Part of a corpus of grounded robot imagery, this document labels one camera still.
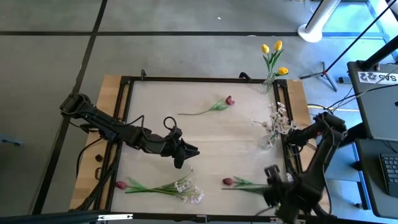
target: metal rod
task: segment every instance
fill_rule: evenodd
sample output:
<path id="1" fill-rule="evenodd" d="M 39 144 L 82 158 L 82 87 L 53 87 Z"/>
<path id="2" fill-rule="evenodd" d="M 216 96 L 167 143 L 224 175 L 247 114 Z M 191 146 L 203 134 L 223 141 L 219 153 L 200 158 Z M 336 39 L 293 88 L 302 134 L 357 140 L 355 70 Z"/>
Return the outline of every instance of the metal rod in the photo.
<path id="1" fill-rule="evenodd" d="M 390 42 L 384 45 L 380 50 L 370 56 L 366 61 L 359 64 L 359 67 L 364 70 L 368 71 L 372 69 L 373 66 L 387 57 L 389 54 L 393 53 L 393 51 L 398 49 L 398 35 L 394 37 Z"/>
<path id="2" fill-rule="evenodd" d="M 370 25 L 347 47 L 347 49 L 345 49 L 344 51 L 343 51 L 343 53 L 341 53 L 341 55 L 332 63 L 332 64 L 330 64 L 329 65 L 329 67 L 325 70 L 326 72 L 328 72 L 334 65 L 335 65 L 335 63 L 337 62 L 337 61 L 339 61 L 340 60 L 340 58 L 345 54 L 345 53 L 347 53 L 347 51 L 366 33 L 366 31 L 368 31 L 372 26 L 373 26 L 373 24 L 375 24 L 379 19 L 380 19 L 380 17 L 385 13 L 385 12 L 387 12 L 387 10 L 388 9 L 390 9 L 390 7 L 396 2 L 397 0 L 392 0 L 392 2 L 390 3 L 390 5 L 388 5 L 387 7 L 386 7 L 386 9 L 384 10 L 384 11 L 382 11 L 381 13 L 380 13 L 380 15 L 379 16 L 377 16 L 374 20 L 373 20 L 373 22 L 372 23 L 370 23 Z"/>

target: wooden table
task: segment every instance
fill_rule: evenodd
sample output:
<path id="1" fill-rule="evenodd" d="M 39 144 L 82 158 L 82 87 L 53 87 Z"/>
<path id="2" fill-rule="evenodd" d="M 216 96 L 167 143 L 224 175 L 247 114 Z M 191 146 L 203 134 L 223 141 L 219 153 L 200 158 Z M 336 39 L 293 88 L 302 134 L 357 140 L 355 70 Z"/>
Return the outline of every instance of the wooden table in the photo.
<path id="1" fill-rule="evenodd" d="M 98 101 L 96 103 L 98 109 L 104 111 L 111 116 L 114 114 L 121 79 L 121 76 L 105 75 L 101 91 L 99 93 Z M 287 87 L 289 91 L 293 119 L 298 122 L 299 128 L 305 128 L 306 126 L 311 125 L 302 82 L 300 80 L 287 80 Z M 284 97 L 282 97 L 284 94 L 283 91 L 279 90 L 279 93 L 281 94 L 281 102 L 284 102 Z M 123 117 L 123 108 L 126 103 L 126 98 L 127 94 L 122 94 L 122 100 L 119 110 L 120 118 Z M 98 138 L 98 133 L 89 133 L 86 144 L 89 144 Z M 111 152 L 111 159 L 114 155 L 115 148 L 116 147 L 114 147 L 113 151 Z M 75 190 L 73 192 L 73 197 L 70 203 L 70 208 L 76 208 L 77 206 L 79 206 L 98 183 L 98 181 L 95 179 L 95 170 L 98 167 L 101 167 L 102 164 L 95 160 L 95 156 L 98 154 L 104 156 L 105 149 L 106 142 L 100 141 L 87 149 L 83 154 L 80 164 L 80 171 L 75 184 Z M 315 151 L 311 147 L 304 147 L 303 151 L 300 154 L 303 170 L 308 167 L 314 153 Z M 99 203 L 99 209 L 105 209 L 106 197 L 108 196 L 108 188 L 109 181 L 103 190 L 101 201 Z M 326 191 L 324 191 L 320 205 L 325 211 L 328 211 L 329 201 Z"/>

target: laptop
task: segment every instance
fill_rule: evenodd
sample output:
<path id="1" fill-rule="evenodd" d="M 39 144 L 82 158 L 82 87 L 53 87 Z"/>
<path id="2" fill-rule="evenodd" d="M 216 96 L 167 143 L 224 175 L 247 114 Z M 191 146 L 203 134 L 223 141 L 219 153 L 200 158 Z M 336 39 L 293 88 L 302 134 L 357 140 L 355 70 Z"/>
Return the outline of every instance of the laptop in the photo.
<path id="1" fill-rule="evenodd" d="M 364 72 L 357 62 L 348 62 L 348 73 L 355 94 L 366 91 L 370 86 L 377 88 L 398 84 L 398 70 L 380 83 L 398 65 L 380 64 L 377 72 Z M 370 139 L 398 141 L 398 86 L 369 91 L 357 98 L 361 117 Z"/>

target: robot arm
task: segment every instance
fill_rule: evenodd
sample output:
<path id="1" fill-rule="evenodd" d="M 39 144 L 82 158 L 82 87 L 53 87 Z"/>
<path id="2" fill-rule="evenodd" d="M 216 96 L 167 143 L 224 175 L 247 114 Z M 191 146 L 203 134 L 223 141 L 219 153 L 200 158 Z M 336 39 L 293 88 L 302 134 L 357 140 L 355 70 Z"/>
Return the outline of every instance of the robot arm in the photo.
<path id="1" fill-rule="evenodd" d="M 342 119 L 324 112 L 314 117 L 315 123 L 303 130 L 295 130 L 286 137 L 286 143 L 304 146 L 307 141 L 322 135 L 310 165 L 305 172 L 294 178 L 293 182 L 282 182 L 277 166 L 265 168 L 270 187 L 264 192 L 264 199 L 269 206 L 280 204 L 277 217 L 286 223 L 293 223 L 302 210 L 309 213 L 322 198 L 325 187 L 324 172 L 331 158 L 346 134 Z"/>
<path id="2" fill-rule="evenodd" d="M 143 116 L 141 127 L 124 124 L 117 119 L 99 110 L 90 102 L 88 96 L 81 93 L 72 93 L 62 103 L 61 114 L 78 119 L 83 118 L 99 130 L 101 137 L 109 142 L 124 141 L 134 149 L 142 149 L 146 153 L 159 154 L 161 156 L 172 156 L 174 166 L 178 169 L 182 167 L 185 159 L 199 155 L 198 148 L 185 143 L 181 129 L 175 124 L 166 137 L 152 134 L 150 129 L 144 128 Z"/>

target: gray floor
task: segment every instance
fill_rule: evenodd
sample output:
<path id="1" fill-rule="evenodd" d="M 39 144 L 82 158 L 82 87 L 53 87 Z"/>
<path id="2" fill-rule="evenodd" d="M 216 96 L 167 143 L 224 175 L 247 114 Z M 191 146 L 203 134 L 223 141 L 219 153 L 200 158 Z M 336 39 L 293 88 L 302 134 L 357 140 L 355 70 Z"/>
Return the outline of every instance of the gray floor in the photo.
<path id="1" fill-rule="evenodd" d="M 0 30 L 91 31 L 100 0 L 3 0 L 0 1 Z M 111 31 L 266 31 L 295 32 L 311 17 L 312 6 L 296 1 L 250 0 L 113 0 L 108 1 L 100 30 Z M 372 20 L 363 3 L 341 3 L 325 32 L 361 32 Z M 370 32 L 379 32 L 373 26 Z M 0 36 L 0 133 L 21 139 L 15 148 L 0 144 L 0 216 L 24 215 L 44 174 L 45 164 L 61 116 L 59 106 L 72 89 L 89 37 Z M 97 37 L 88 63 L 81 92 L 96 101 L 103 75 L 138 75 L 144 68 L 150 76 L 237 77 L 247 72 L 264 77 L 266 66 L 261 44 L 282 40 L 285 52 L 278 66 L 289 68 L 287 78 L 321 70 L 321 62 L 332 63 L 353 38 L 324 38 L 316 44 L 299 37 Z M 366 59 L 384 45 L 382 39 L 360 40 L 331 70 L 337 79 L 346 76 L 346 63 Z M 384 62 L 393 62 L 388 57 Z M 308 103 L 329 106 L 347 94 L 350 85 L 338 84 L 335 93 L 321 78 L 304 81 Z M 343 108 L 358 109 L 355 102 Z M 311 113 L 321 110 L 311 109 Z M 358 112 L 337 111 L 353 126 L 361 121 Z M 75 180 L 75 162 L 85 145 L 86 134 L 68 130 L 62 154 L 45 203 L 44 212 L 64 212 L 69 208 Z M 353 154 L 341 151 L 327 172 L 332 182 L 335 215 L 358 219 L 370 211 L 350 207 L 359 202 L 357 179 L 349 169 Z"/>

